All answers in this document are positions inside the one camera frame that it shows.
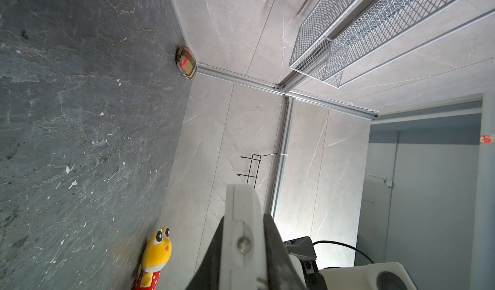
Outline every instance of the metal screw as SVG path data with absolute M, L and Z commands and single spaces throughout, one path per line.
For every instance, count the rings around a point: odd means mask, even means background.
M 314 275 L 309 275 L 309 277 L 308 277 L 308 281 L 309 281 L 309 283 L 310 283 L 310 284 L 312 284 L 313 286 L 314 286 L 315 284 L 317 284 L 317 283 L 318 283 L 318 280 L 316 279 L 316 277 L 315 277 Z
M 249 237 L 241 237 L 237 241 L 237 250 L 242 255 L 247 255 L 251 251 L 251 240 Z

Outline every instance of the red polka dot fabric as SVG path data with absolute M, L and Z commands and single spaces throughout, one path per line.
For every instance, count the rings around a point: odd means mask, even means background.
M 143 278 L 143 271 L 139 274 L 138 282 L 136 283 L 136 287 L 134 290 L 155 290 L 156 285 L 158 283 L 158 279 L 160 278 L 160 272 L 153 273 L 152 285 L 146 288 L 141 288 L 141 279 Z

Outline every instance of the blue-gray wall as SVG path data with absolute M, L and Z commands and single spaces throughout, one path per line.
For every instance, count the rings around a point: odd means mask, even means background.
M 365 177 L 357 247 L 402 263 L 418 289 L 467 289 L 478 141 L 479 126 L 372 131 L 366 173 L 393 189 Z

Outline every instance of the white tiled wall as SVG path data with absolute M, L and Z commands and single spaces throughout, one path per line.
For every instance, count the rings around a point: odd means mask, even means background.
M 246 182 L 236 175 L 249 172 L 250 161 L 241 156 L 278 150 L 284 100 L 196 76 L 159 220 L 170 227 L 173 252 L 158 289 L 188 285 L 224 215 L 226 186 Z M 282 239 L 311 236 L 356 244 L 369 125 L 361 118 L 295 102 L 275 218 Z M 256 190 L 262 205 L 274 164 L 273 157 L 264 157 L 259 167 Z M 322 268 L 353 265 L 352 250 L 318 246 L 316 251 Z

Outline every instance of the wire shelf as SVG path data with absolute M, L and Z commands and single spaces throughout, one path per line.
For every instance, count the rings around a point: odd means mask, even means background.
M 379 0 L 334 40 L 321 36 L 291 68 L 338 88 L 347 66 L 453 1 Z
M 354 0 L 320 0 L 301 24 L 290 65 L 298 61 L 315 41 L 325 36 L 328 27 Z

